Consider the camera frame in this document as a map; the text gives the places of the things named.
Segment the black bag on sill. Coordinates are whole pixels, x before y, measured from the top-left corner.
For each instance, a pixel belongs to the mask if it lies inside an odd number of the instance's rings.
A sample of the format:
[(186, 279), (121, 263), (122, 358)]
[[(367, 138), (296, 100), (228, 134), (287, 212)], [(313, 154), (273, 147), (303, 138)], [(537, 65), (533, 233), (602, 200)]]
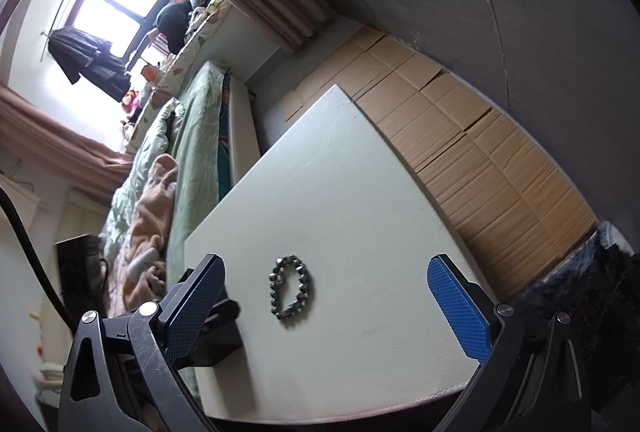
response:
[(163, 7), (155, 19), (155, 28), (166, 37), (171, 54), (179, 54), (189, 28), (192, 12), (188, 0), (177, 0)]

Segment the hanging dark clothes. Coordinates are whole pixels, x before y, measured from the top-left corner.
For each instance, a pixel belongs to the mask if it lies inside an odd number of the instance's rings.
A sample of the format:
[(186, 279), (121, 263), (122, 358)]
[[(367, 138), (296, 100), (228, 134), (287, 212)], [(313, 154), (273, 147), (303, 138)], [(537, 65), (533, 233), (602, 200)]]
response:
[(48, 37), (49, 54), (70, 81), (85, 77), (115, 101), (122, 100), (130, 88), (126, 62), (111, 53), (112, 43), (73, 26), (52, 31)]

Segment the cardboard floor sheets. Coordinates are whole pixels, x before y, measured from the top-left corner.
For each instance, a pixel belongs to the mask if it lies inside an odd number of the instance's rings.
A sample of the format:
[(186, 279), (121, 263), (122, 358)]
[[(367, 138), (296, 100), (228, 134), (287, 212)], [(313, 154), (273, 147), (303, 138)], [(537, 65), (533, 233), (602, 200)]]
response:
[(499, 299), (550, 273), (596, 227), (541, 147), (423, 54), (360, 28), (284, 95), (288, 124), (333, 85), (418, 175)]

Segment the pale green quilt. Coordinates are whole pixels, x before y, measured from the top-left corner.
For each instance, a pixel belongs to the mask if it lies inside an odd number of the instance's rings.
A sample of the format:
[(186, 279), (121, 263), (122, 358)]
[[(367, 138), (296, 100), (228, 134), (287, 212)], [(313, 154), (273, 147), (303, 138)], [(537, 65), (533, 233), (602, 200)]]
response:
[(134, 206), (142, 196), (154, 160), (169, 152), (184, 115), (184, 106), (171, 98), (155, 115), (134, 156), (131, 170), (122, 185), (115, 190), (106, 222), (100, 232), (102, 256), (113, 264), (131, 226)]

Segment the bed with green sheet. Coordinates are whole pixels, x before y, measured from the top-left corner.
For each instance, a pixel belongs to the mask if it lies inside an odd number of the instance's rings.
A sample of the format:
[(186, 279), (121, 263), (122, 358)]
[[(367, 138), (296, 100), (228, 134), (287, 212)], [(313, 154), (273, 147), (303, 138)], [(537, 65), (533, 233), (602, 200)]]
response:
[[(178, 163), (174, 215), (164, 260), (166, 292), (186, 268), (184, 247), (217, 204), (259, 158), (257, 140), (232, 140), (232, 122), (250, 112), (248, 92), (220, 64), (207, 61), (177, 97), (184, 106), (174, 142), (169, 147)], [(126, 313), (122, 284), (126, 273), (126, 240), (113, 264), (107, 262), (104, 303), (108, 316)]]

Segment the left pink curtain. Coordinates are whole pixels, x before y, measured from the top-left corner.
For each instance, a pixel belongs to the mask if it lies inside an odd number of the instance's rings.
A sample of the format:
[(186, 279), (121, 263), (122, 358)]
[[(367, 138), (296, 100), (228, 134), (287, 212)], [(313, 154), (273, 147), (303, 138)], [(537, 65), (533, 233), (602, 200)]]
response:
[(103, 199), (122, 185), (134, 161), (78, 134), (6, 86), (1, 87), (1, 147)]

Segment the peach fleece blanket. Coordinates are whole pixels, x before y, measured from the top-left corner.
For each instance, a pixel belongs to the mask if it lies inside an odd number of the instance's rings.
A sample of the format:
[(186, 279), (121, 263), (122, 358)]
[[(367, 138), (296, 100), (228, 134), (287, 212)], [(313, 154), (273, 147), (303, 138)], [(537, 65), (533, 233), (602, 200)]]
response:
[(158, 300), (166, 293), (164, 252), (174, 215), (177, 178), (177, 161), (167, 153), (159, 155), (151, 165), (148, 181), (134, 207), (122, 284), (126, 311)]

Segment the grey wardrobe doors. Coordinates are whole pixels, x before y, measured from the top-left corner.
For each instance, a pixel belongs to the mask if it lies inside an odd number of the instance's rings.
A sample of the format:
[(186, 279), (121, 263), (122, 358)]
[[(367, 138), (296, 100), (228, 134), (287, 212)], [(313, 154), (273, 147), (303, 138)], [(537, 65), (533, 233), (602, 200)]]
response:
[(474, 87), (639, 239), (639, 11), (631, 0), (327, 0)]

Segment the floral window seat cushion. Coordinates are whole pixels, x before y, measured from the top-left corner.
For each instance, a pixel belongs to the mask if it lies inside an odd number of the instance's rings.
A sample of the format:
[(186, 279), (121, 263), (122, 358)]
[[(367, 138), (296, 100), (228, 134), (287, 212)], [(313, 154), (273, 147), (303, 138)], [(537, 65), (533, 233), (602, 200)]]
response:
[(228, 16), (231, 4), (228, 0), (211, 0), (206, 7), (198, 7), (186, 30), (186, 43), (178, 54), (168, 56), (155, 71), (151, 82), (142, 89), (141, 100), (134, 110), (132, 121), (124, 128), (124, 150), (133, 155), (142, 144), (146, 131), (172, 97), (180, 94), (186, 76), (206, 40)]

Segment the black jewelry box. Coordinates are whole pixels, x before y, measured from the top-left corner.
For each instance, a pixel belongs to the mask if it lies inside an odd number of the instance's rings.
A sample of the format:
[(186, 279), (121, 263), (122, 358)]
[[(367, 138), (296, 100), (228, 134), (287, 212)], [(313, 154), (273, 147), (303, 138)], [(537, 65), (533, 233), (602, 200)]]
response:
[(230, 299), (226, 287), (205, 319), (198, 337), (188, 355), (171, 364), (184, 367), (213, 367), (242, 346), (235, 320), (240, 316), (240, 305)]

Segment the white foam board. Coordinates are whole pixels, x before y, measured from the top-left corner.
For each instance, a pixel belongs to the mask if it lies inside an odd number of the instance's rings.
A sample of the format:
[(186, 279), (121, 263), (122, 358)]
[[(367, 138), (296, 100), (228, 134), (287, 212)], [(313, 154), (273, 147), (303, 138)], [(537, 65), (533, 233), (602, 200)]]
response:
[(195, 372), (209, 417), (357, 419), (457, 392), (466, 357), (427, 287), (448, 255), (483, 275), (442, 209), (355, 103), (330, 88), (184, 247), (226, 265), (243, 346)]

